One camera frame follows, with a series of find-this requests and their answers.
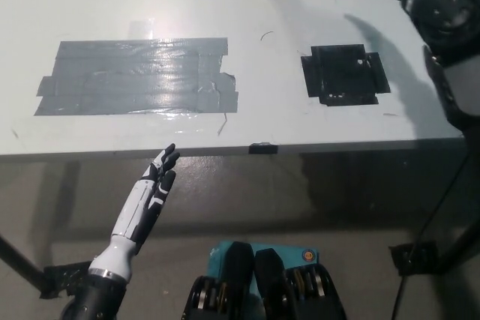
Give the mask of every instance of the metal bracket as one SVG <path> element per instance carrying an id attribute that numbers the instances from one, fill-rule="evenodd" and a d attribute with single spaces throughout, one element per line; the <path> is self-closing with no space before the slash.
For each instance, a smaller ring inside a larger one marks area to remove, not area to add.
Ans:
<path id="1" fill-rule="evenodd" d="M 51 292 L 42 292 L 40 299 L 57 298 L 63 290 L 67 291 L 68 296 L 75 295 L 82 285 L 84 277 L 89 272 L 90 263 L 77 262 L 75 264 L 46 267 L 43 272 L 55 285 Z"/>
<path id="2" fill-rule="evenodd" d="M 435 241 L 420 243 L 412 259 L 408 261 L 412 247 L 413 244 L 390 247 L 391 258 L 398 270 L 398 275 L 408 277 L 416 274 L 435 274 L 439 261 L 437 243 Z"/>

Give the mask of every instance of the robot finger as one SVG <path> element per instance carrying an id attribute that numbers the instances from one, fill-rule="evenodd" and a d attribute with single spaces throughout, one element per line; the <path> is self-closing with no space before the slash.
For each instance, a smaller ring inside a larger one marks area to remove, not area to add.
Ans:
<path id="1" fill-rule="evenodd" d="M 164 205 L 165 201 L 167 200 L 167 196 L 172 189 L 173 182 L 175 181 L 176 173 L 173 170 L 170 170 L 165 173 L 162 181 L 158 185 L 150 203 L 148 204 L 148 208 L 150 208 L 154 203 L 158 203 L 160 205 Z"/>
<path id="2" fill-rule="evenodd" d="M 171 155 L 166 157 L 165 162 L 162 165 L 162 172 L 165 173 L 173 169 L 179 157 L 180 153 L 178 153 L 177 151 L 174 151 L 173 153 L 171 153 Z"/>
<path id="3" fill-rule="evenodd" d="M 175 144 L 170 144 L 167 148 L 162 150 L 162 152 L 159 153 L 155 159 L 153 159 L 140 180 L 150 180 L 156 184 L 158 180 L 161 179 L 162 174 L 175 165 L 175 161 L 179 158 L 179 156 L 179 153 L 175 152 Z M 167 162 L 171 157 L 174 159 L 173 166 L 169 165 L 169 169 L 161 169 L 162 166 L 164 166 L 164 163 Z"/>
<path id="4" fill-rule="evenodd" d="M 157 169 L 159 169 L 165 160 L 175 151 L 175 144 L 168 145 L 161 153 L 151 162 Z"/>

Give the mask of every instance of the black tape square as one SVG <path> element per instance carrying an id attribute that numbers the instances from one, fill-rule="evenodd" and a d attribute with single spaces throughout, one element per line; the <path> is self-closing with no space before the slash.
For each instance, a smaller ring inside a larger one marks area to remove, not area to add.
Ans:
<path id="1" fill-rule="evenodd" d="M 378 104 L 375 94 L 390 92 L 378 53 L 363 45 L 312 46 L 302 56 L 309 97 L 327 106 Z"/>

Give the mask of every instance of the black metal leg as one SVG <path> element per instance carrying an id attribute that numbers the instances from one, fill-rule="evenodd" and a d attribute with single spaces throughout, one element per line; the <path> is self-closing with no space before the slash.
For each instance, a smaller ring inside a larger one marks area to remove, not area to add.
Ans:
<path id="1" fill-rule="evenodd" d="M 453 267 L 465 262 L 465 255 L 480 239 L 480 219 L 469 226 L 465 232 L 443 255 L 439 257 L 435 273 L 444 274 Z"/>
<path id="2" fill-rule="evenodd" d="M 55 290 L 53 280 L 33 265 L 24 255 L 10 245 L 0 235 L 0 259 L 14 269 L 23 279 L 27 280 L 42 294 L 49 294 Z"/>

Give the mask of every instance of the robotic arm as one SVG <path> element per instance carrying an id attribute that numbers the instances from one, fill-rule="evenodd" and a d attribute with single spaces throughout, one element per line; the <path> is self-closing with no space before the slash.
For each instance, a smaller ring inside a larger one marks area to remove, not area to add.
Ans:
<path id="1" fill-rule="evenodd" d="M 133 186 L 112 231 L 109 246 L 91 262 L 88 276 L 61 320 L 112 320 L 132 277 L 131 260 L 149 236 L 175 180 L 180 154 L 163 150 Z"/>
<path id="2" fill-rule="evenodd" d="M 424 60 L 448 121 L 480 154 L 480 0 L 398 0 L 426 43 Z"/>

